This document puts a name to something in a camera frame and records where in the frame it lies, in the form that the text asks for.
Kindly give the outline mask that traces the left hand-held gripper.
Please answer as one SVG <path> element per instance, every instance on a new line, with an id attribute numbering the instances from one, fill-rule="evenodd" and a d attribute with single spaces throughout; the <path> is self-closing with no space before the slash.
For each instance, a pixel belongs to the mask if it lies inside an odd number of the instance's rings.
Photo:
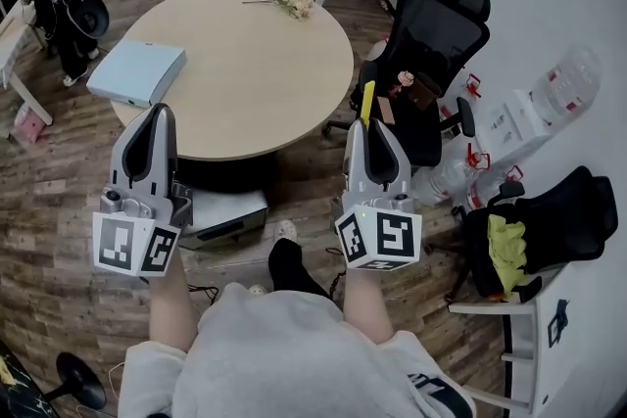
<path id="1" fill-rule="evenodd" d="M 112 152 L 110 182 L 93 213 L 94 265 L 133 277 L 164 277 L 193 221 L 191 191 L 175 180 L 174 115 L 157 104 L 137 116 Z"/>

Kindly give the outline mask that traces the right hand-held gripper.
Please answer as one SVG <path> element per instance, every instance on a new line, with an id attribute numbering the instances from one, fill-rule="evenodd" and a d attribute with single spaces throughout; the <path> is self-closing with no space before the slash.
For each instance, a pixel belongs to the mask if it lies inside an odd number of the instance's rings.
<path id="1" fill-rule="evenodd" d="M 420 258 L 422 216 L 408 193 L 410 161 L 397 137 L 379 119 L 361 118 L 349 129 L 343 173 L 346 191 L 335 230 L 349 269 L 395 270 Z M 378 195 L 365 194 L 373 182 Z"/>

